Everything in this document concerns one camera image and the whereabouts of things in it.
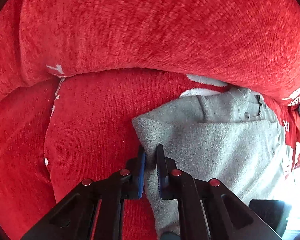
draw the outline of blue gripper pad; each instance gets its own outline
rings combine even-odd
[[[146,166],[146,153],[143,151],[141,153],[141,156],[138,156],[141,160],[141,166],[140,166],[140,172],[139,172],[139,191],[138,196],[139,198],[142,197],[143,193],[143,185],[144,185],[144,172],[145,172],[145,166]]]

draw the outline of clothing pile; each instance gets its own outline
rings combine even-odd
[[[140,143],[149,158],[164,144],[181,168],[219,176],[246,203],[256,187],[270,197],[300,165],[299,103],[295,0],[8,0],[0,225],[19,240],[82,179],[121,169]],[[178,231],[175,207],[154,205],[154,172],[150,161],[148,196],[125,205],[124,240]]]

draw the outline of printed logo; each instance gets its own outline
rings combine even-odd
[[[289,122],[287,122],[286,120],[282,120],[283,122],[283,125],[284,125],[284,129],[286,132],[289,132],[290,131],[290,125],[289,125]]]
[[[300,103],[300,87],[293,91],[293,93],[288,98],[282,98],[282,100],[291,100],[288,106],[295,106]]]

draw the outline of red fabric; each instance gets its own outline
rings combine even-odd
[[[297,144],[300,145],[300,115],[298,109],[281,106],[267,96],[264,96],[264,101],[277,115],[280,125],[285,129],[286,145],[289,145],[293,150],[290,165],[287,167],[287,171],[290,173],[300,165],[300,147],[297,147]]]
[[[0,102],[0,224],[11,240],[55,204],[44,139],[58,80],[15,90]]]
[[[0,13],[0,224],[11,240],[81,179],[105,178],[135,156],[133,117],[185,90],[228,88],[182,73],[261,92],[281,124],[289,120],[295,147],[300,118],[280,104],[300,97],[300,7],[277,1],[9,0]],[[143,69],[114,70],[132,67]],[[74,77],[57,90],[54,75]],[[123,240],[156,239],[146,199],[125,212]]]
[[[300,94],[300,6],[295,0],[10,0],[0,13],[0,100],[51,74],[128,67],[213,77],[287,105]]]

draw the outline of black plastic part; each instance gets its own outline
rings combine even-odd
[[[21,240],[120,240],[124,200],[140,198],[144,164],[140,148],[138,158],[127,162],[129,175],[117,171],[89,186],[80,182]]]
[[[193,179],[182,171],[172,176],[176,167],[172,159],[164,157],[162,146],[157,147],[158,180],[168,174],[168,185],[159,189],[162,199],[178,199],[180,236],[182,240],[280,240],[280,236],[249,207],[220,182],[217,187],[206,181]]]
[[[253,199],[249,203],[253,210],[264,222],[266,222],[279,236],[283,236],[292,206],[279,200]]]

